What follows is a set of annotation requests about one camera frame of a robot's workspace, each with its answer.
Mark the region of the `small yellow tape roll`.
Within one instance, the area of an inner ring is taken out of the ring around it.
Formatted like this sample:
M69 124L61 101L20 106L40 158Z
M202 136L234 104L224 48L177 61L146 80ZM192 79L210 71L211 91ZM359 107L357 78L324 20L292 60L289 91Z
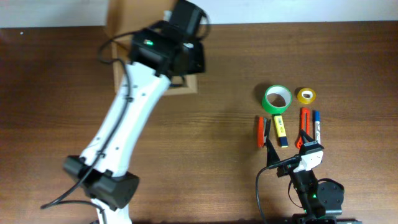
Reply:
M317 97L317 94L311 88L302 88L297 93L298 101L303 104L306 104L306 105L313 103L315 101L316 97Z

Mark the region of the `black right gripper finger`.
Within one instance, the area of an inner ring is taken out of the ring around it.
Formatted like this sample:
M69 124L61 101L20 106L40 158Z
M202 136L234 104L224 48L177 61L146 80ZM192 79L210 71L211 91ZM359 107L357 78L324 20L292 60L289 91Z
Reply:
M299 142L301 144L313 144L315 142L314 139L312 139L304 130L300 130L299 131L299 135L300 135L300 140Z
M272 166L280 161L279 156L276 153L271 141L269 139L266 140L266 149L267 149L267 164L266 166Z

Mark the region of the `yellow highlighter marker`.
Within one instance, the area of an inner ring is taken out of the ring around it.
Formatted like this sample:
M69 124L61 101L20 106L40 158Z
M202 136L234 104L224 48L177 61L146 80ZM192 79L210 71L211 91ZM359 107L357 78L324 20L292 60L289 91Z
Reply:
M284 126L284 122L282 116L280 114L275 114L273 116L274 124L277 132L277 137L281 147L288 147L288 139L286 135L286 130Z

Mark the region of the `orange utility knife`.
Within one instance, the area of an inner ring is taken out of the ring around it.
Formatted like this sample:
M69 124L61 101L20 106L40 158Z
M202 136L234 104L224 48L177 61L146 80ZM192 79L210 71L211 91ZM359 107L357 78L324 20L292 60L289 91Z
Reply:
M307 108L301 108L300 110L300 130L305 131L307 134L310 132L310 110ZM301 134L298 135L297 142L295 146L300 149L303 144L303 139Z

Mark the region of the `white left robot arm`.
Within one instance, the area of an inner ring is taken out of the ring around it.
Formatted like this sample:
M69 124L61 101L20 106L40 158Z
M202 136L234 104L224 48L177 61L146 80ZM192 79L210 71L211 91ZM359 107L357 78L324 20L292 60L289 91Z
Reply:
M68 156L64 171L95 207L98 223L130 223L129 202L139 185L128 171L134 146L157 102L174 76L205 71L203 36L206 12L177 1L167 20L131 32L128 61L114 101L94 139L78 156Z

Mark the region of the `red black stapler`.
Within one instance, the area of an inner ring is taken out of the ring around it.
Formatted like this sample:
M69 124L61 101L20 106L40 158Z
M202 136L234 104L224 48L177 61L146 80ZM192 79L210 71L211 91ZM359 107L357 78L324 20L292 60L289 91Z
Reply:
M271 130L271 120L259 116L257 122L257 146L259 148L262 148L267 144L270 130Z

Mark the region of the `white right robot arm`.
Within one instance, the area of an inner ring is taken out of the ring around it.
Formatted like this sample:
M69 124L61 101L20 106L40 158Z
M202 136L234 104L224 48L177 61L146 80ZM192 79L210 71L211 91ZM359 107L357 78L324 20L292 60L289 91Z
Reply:
M292 216L292 223L338 223L345 188L332 179L315 177L313 168L322 163L324 147L304 130L299 135L303 144L298 154L284 160L279 159L268 141L266 168L276 169L278 177L290 177L289 186L295 189L303 209L302 214Z

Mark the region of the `brown cardboard box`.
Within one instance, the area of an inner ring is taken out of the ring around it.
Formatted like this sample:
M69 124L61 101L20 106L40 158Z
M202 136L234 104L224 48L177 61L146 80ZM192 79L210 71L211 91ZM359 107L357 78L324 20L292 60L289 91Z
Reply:
M106 32L114 40L114 58L126 64L139 62L163 73L171 86L166 95L197 93L197 74L171 76L170 66L183 43L200 41L203 11L188 1L110 0Z

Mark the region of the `green tape roll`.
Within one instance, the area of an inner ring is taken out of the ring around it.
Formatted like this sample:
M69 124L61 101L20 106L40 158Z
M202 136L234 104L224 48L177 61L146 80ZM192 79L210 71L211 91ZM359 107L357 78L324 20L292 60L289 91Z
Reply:
M292 102L290 90L282 85L270 86L262 99L262 107L270 114L282 114Z

